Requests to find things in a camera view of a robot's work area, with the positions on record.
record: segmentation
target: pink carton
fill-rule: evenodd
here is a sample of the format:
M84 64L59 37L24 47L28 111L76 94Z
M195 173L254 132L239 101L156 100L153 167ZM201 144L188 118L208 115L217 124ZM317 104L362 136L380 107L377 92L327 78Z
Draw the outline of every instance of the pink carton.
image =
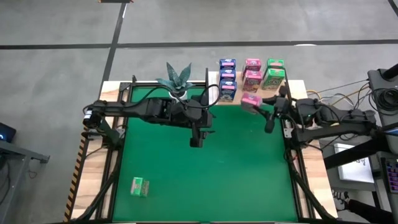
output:
M244 77L244 75L246 74L247 70L252 70L255 72L260 71L261 69L261 61L258 58L248 58L245 61L245 64L243 65L242 68L242 79Z
M243 79L243 91L248 91L252 93L257 92L257 89L260 87L261 80L261 72L255 72L252 70L246 71Z
M262 104L262 98L260 96L255 96L251 95L249 93L243 93L242 100L241 100L241 106L244 110L250 112L250 113L258 113L257 110L254 109L254 107L260 107Z

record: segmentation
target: green box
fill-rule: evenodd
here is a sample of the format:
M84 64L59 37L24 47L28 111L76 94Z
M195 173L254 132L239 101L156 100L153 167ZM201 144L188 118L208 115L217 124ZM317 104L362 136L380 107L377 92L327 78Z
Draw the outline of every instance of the green box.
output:
M135 177L132 180L130 194L138 197L146 197L148 194L149 181L142 177Z
M267 69L270 68L285 68L285 61L282 59L269 58L267 61Z
M269 68L264 75L264 81L262 82L261 88L263 90L277 90L284 79L284 69Z

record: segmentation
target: plant leaf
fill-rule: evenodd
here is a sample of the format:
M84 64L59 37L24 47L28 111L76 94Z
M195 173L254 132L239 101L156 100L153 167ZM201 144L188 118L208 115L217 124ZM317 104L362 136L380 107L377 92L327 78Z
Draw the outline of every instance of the plant leaf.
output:
M163 78L157 78L156 81L160 83L161 85L165 85L175 91L175 85L173 81L170 80L164 80Z
M169 64L168 62L166 63L167 66L167 73L169 74L169 80L174 82L174 86L180 86L181 85L181 80L177 75L177 72L175 72L174 68Z
M183 83L186 83L189 79L189 76L191 75L191 64L192 63L189 63L189 65L181 71L180 74L181 85L183 85Z
M187 91L189 88L191 88L191 87L193 87L194 86L194 84L192 84L192 83L187 83L186 85L185 85L185 87L183 87L180 91Z

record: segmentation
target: juice box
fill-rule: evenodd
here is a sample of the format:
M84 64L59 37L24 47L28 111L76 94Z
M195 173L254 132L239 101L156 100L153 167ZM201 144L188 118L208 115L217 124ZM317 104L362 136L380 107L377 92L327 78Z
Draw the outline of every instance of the juice box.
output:
M278 68L269 68L264 74L264 81L261 88L263 90L277 90L285 78L285 70Z
M252 95L249 93L243 93L241 106L244 110L256 114L257 110L254 109L255 106L260 107L262 104L262 98L260 96Z
M220 81L231 81L235 82L236 71L233 69L221 69L220 70Z
M262 81L262 75L260 72L247 70L243 80L243 91L249 91L252 93L257 92Z
M236 59L220 59L220 69L235 69Z
M285 61L282 59L272 59L267 60L267 68L285 68Z
M242 79L244 78L244 75L246 74L247 70L252 70L255 72L260 71L261 69L261 60L258 58L248 58L246 59L243 68L242 68Z
M220 101L232 102L234 101L235 93L237 88L236 82L231 81L221 81L221 98Z
M146 197L148 194L149 181L142 177L135 177L132 180L130 194L138 197Z

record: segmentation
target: concrete floor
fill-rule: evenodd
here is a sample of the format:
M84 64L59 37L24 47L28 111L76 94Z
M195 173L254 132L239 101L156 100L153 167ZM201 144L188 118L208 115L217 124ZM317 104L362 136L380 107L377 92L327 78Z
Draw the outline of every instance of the concrete floor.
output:
M95 0L0 0L0 45L109 44L119 10ZM136 1L127 6L119 43L366 39L398 39L398 17L387 0ZM12 223L62 220L81 109L98 97L108 52L0 50L0 122L17 129L16 144L51 155L45 166L31 164L39 174L27 178ZM284 58L290 79L322 90L392 66L398 45L117 49L109 79L166 77L166 62L177 70L192 62L192 78L201 79L223 57L236 58L238 68L248 57Z

